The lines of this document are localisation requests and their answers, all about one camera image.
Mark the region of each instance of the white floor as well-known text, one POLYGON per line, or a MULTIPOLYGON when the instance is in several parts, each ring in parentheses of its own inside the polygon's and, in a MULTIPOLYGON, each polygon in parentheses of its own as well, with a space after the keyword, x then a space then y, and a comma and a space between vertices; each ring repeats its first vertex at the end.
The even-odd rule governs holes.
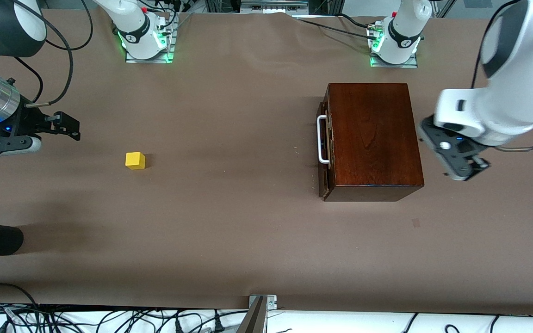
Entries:
MULTIPOLYGON (((74 323, 91 323, 98 324, 102 317, 108 312, 72 312, 64 313, 62 316, 74 323)), ((164 315, 170 316, 173 311, 165 311, 164 315)), ((195 310, 182 312, 181 315, 188 313, 201 314, 203 320, 213 318, 213 310, 195 310)), ((112 314, 108 319, 110 322, 102 324, 99 333, 114 333, 123 322, 128 320, 132 312, 124 314, 112 314)), ((234 314, 222 317, 224 327, 239 325, 244 314, 234 314)), ((381 312, 308 312, 308 311, 285 311, 276 310, 269 312, 267 333, 281 333, 290 329, 290 333, 401 333, 406 328, 412 314, 394 314, 381 312)), ((491 321, 494 319, 491 315, 467 315, 467 314, 419 314, 413 321, 409 333, 444 333, 444 327, 452 324, 459 329, 461 333, 489 333, 491 321)), ((161 319, 146 317, 156 327, 159 326, 161 319)), ((0 314, 0 326, 6 317, 0 314)), ((34 316, 28 318, 34 322, 34 316)), ((180 324, 184 333, 189 333, 191 329, 200 323, 198 316, 186 316, 180 319, 180 324)), ((152 324, 139 321, 133 326, 132 333, 153 333, 155 330, 152 324)), ((214 328, 214 322, 210 322, 205 327, 214 328)), ((96 326, 80 326, 83 333, 95 333, 96 326)), ((62 333, 72 333, 68 329, 61 328, 62 333)), ((8 333, 12 333, 11 326, 8 327, 8 333)), ((17 329, 18 333, 30 333, 25 328, 17 329)), ((171 320, 163 327, 161 333, 174 333, 174 320, 171 320)), ((456 333, 454 329, 449 329, 448 333, 456 333)), ((502 316, 495 323, 493 333, 533 333, 533 317, 514 317, 502 316)))

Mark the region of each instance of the yellow cube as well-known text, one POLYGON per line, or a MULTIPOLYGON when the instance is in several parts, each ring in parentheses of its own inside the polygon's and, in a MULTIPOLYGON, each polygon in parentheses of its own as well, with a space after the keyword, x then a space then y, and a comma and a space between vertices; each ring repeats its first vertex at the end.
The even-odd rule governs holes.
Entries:
POLYGON ((131 170, 145 169, 145 155, 141 152, 127 153, 124 164, 131 170))

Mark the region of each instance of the wooden cabinet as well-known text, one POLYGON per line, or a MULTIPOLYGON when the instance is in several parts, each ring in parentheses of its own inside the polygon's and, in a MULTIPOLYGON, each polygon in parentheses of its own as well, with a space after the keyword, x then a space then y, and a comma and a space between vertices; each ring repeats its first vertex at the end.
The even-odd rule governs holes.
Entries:
POLYGON ((408 85, 329 84, 317 127, 325 201, 395 202, 424 186, 408 85))

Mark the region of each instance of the cabinet handle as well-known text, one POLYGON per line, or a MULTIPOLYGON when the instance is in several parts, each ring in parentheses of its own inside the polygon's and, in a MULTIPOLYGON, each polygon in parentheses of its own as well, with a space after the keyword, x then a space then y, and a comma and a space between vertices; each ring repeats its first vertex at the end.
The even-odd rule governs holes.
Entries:
POLYGON ((320 120, 322 119, 324 119, 324 123, 326 123, 326 114, 318 116, 318 119, 316 120, 316 130, 318 132, 318 160, 322 164, 330 164, 330 160, 324 160, 322 157, 322 131, 320 130, 320 120))

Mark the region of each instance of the brown tabletop surface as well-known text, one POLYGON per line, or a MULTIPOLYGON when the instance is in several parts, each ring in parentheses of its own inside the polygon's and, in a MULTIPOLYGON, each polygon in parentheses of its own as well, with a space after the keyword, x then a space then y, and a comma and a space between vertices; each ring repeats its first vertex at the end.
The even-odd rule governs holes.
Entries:
MULTIPOLYGON (((72 46, 87 37, 83 11, 44 14, 72 46)), ((68 94, 43 109, 80 120, 82 140, 44 135, 37 154, 0 158, 0 224, 26 235, 0 282, 41 303, 239 308, 271 293, 294 309, 533 314, 533 152, 488 150, 493 167, 461 183, 421 143, 425 187, 400 202, 317 194, 327 84, 406 82, 418 123, 440 90, 469 86, 486 21, 432 19, 419 68, 385 69, 362 38, 282 13, 193 15, 174 63, 125 64, 108 17, 93 19, 68 94), (133 151, 151 167, 127 169, 133 151)), ((27 62, 41 101, 57 96, 66 52, 27 62)), ((12 58, 0 76, 36 93, 12 58)), ((26 302, 5 288, 0 301, 26 302)))

